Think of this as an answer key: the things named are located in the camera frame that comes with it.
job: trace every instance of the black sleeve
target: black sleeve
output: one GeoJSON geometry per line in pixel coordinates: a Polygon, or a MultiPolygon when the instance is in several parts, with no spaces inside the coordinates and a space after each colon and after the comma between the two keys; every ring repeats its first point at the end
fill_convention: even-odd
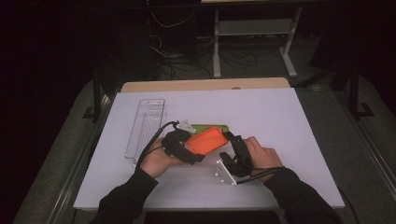
{"type": "Polygon", "coordinates": [[[143,204],[158,181],[136,168],[131,178],[123,185],[111,190],[99,203],[98,212],[91,223],[134,222],[142,212],[143,204]]]}
{"type": "Polygon", "coordinates": [[[322,197],[292,170],[276,173],[264,185],[273,192],[290,224],[343,223],[322,197]]]}

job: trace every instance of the white tabletop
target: white tabletop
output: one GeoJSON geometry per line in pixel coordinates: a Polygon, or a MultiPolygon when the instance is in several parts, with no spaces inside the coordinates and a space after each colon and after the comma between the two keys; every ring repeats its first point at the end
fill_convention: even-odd
{"type": "MultiPolygon", "coordinates": [[[[97,209],[100,200],[134,173],[124,158],[137,106],[142,99],[164,99],[166,121],[226,124],[234,135],[256,136],[264,147],[276,149],[283,164],[311,185],[332,207],[344,207],[332,175],[318,148],[294,89],[221,91],[156,91],[119,93],[93,154],[74,207],[97,209]]],[[[171,167],[144,205],[152,210],[264,210],[278,208],[270,190],[260,182],[231,186],[215,176],[219,153],[203,162],[171,167]]]]}

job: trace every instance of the hand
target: hand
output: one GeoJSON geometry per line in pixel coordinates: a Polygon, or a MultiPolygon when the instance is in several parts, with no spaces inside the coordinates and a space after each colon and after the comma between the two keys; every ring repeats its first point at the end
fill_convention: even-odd
{"type": "MultiPolygon", "coordinates": [[[[276,151],[273,148],[262,147],[255,137],[249,137],[245,140],[247,149],[250,153],[251,159],[253,161],[253,166],[258,168],[253,170],[251,175],[256,175],[262,172],[260,169],[282,167],[282,161],[277,156],[276,151]]],[[[259,180],[264,183],[269,180],[273,175],[265,175],[259,180]]]]}
{"type": "Polygon", "coordinates": [[[161,147],[161,141],[162,139],[157,139],[152,144],[140,166],[142,170],[153,178],[161,176],[172,165],[183,164],[183,161],[178,158],[166,155],[161,147]]]}

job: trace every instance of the dark wall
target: dark wall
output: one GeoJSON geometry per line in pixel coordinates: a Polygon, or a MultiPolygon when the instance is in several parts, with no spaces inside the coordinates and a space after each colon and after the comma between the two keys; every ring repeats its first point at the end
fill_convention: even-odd
{"type": "Polygon", "coordinates": [[[341,2],[320,39],[312,65],[355,64],[396,115],[396,2],[341,2]]]}
{"type": "Polygon", "coordinates": [[[92,72],[81,17],[67,1],[0,8],[0,222],[10,223],[92,72]]]}

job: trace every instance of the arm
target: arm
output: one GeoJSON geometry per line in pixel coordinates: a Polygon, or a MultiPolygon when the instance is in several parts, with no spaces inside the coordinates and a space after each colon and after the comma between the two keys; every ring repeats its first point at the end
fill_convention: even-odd
{"type": "MultiPolygon", "coordinates": [[[[256,168],[282,167],[283,164],[273,148],[262,147],[255,137],[246,141],[247,149],[256,168]]],[[[261,172],[253,170],[255,175],[261,172]]],[[[285,218],[292,224],[342,223],[332,208],[309,185],[299,179],[292,170],[267,175],[259,179],[273,192],[279,206],[285,210],[285,218]]]]}
{"type": "Polygon", "coordinates": [[[158,184],[155,178],[170,166],[181,163],[179,159],[166,155],[161,149],[161,139],[157,140],[131,178],[111,190],[100,201],[98,212],[91,223],[133,223],[134,218],[140,216],[147,197],[158,184]]]}

